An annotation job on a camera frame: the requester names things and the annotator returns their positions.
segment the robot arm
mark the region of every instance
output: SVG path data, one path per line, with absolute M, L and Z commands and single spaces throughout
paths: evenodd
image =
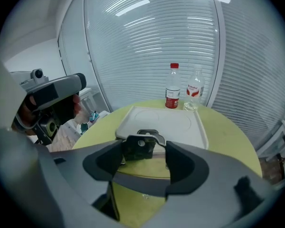
M 19 132 L 31 129 L 44 145 L 52 143 L 58 128 L 75 117 L 73 94 L 78 94 L 86 86 L 83 74 L 69 75 L 49 81 L 41 69 L 32 72 L 12 72 L 15 80 L 26 90 L 24 102 L 36 116 L 31 126 L 26 126 L 16 114 L 14 124 Z
M 141 147 L 139 141 L 147 144 Z M 0 130 L 0 180 L 25 213 L 44 227 L 122 227 L 116 222 L 119 213 L 112 190 L 116 171 L 123 157 L 150 158 L 155 142 L 153 135 L 133 135 L 126 141 L 49 153 L 21 134 Z M 245 192 L 253 189 L 260 202 L 258 196 L 267 199 L 273 192 L 269 183 L 228 156 L 169 141 L 165 150 L 171 174 L 163 188 L 166 203 L 143 227 L 176 227 L 182 222 L 227 227 L 241 220 L 245 207 L 235 186 L 242 177 L 250 180 Z M 270 207 L 264 205 L 262 211 Z

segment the red label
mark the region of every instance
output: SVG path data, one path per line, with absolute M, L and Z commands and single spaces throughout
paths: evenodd
M 178 99 L 171 99 L 166 97 L 166 107 L 170 109 L 175 109 L 179 104 Z
M 196 96 L 196 95 L 198 95 L 198 94 L 199 94 L 199 90 L 198 90 L 198 91 L 196 91 L 196 92 L 193 92 L 191 96 L 193 96 L 193 97 L 194 97 L 194 96 Z

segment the white wall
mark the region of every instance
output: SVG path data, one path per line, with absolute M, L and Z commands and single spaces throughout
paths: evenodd
M 73 0 L 68 8 L 61 26 L 59 46 L 66 73 L 69 67 L 69 73 L 85 75 L 88 87 L 97 86 L 86 43 L 83 0 Z
M 51 39 L 18 53 L 5 62 L 10 71 L 31 71 L 41 68 L 49 80 L 65 76 L 61 63 L 57 40 Z
M 62 20 L 72 0 L 20 0 L 0 34 L 0 59 L 9 71 L 42 68 L 49 79 L 65 76 L 58 50 Z

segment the table top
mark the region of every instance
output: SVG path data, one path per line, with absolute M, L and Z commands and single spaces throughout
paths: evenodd
M 165 108 L 164 100 L 137 102 L 120 108 L 88 129 L 73 149 L 115 140 L 115 130 L 132 106 Z M 180 101 L 177 109 L 182 109 L 182 107 L 183 102 Z M 252 144 L 231 120 L 205 106 L 200 106 L 198 113 L 205 128 L 210 151 L 236 158 L 262 176 L 261 166 Z M 128 161 L 118 171 L 142 177 L 169 178 L 170 176 L 169 170 L 165 168 L 165 160 L 156 158 Z M 120 223 L 130 227 L 141 226 L 165 203 L 165 198 L 153 196 L 145 198 L 141 193 L 117 183 L 113 183 L 113 190 L 120 213 Z
M 180 101 L 177 109 L 182 109 L 182 105 L 183 103 Z M 164 100 L 137 102 L 120 108 L 103 119 L 100 119 L 90 129 L 88 129 L 85 134 L 79 138 L 73 149 L 115 140 L 115 130 L 119 127 L 119 124 L 132 106 L 165 108 Z M 210 151 L 236 158 L 252 169 L 259 176 L 262 176 L 261 166 L 255 149 L 246 135 L 231 120 L 217 111 L 205 106 L 200 106 L 198 113 L 206 131 Z M 154 173 L 140 174 L 135 172 L 135 170 L 125 172 L 128 174 L 142 176 L 154 175 Z M 169 177 L 166 176 L 165 173 L 156 173 L 155 175 L 156 176 L 154 177 Z

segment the window blinds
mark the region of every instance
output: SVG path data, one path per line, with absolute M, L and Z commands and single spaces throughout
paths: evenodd
M 180 64 L 181 98 L 194 64 L 202 65 L 206 101 L 219 50 L 213 0 L 85 0 L 85 22 L 92 63 L 113 110 L 164 98 L 171 62 Z
M 226 58 L 212 108 L 258 149 L 285 117 L 285 25 L 268 0 L 222 3 Z

